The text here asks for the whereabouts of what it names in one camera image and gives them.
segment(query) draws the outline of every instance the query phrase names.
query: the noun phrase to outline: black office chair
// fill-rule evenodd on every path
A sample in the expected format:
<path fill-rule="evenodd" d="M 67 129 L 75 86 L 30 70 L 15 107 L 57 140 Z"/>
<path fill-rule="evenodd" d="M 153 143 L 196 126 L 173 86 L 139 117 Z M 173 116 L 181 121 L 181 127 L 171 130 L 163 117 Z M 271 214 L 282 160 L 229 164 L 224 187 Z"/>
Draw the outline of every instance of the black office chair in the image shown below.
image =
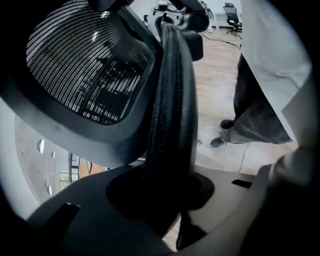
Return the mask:
<path fill-rule="evenodd" d="M 225 6 L 223 7 L 223 10 L 225 11 L 225 14 L 227 16 L 226 22 L 228 22 L 228 24 L 233 27 L 231 30 L 227 31 L 226 33 L 232 34 L 234 32 L 234 36 L 236 37 L 238 33 L 242 33 L 242 23 L 239 22 L 237 8 L 235 8 L 233 3 L 226 2 Z"/>

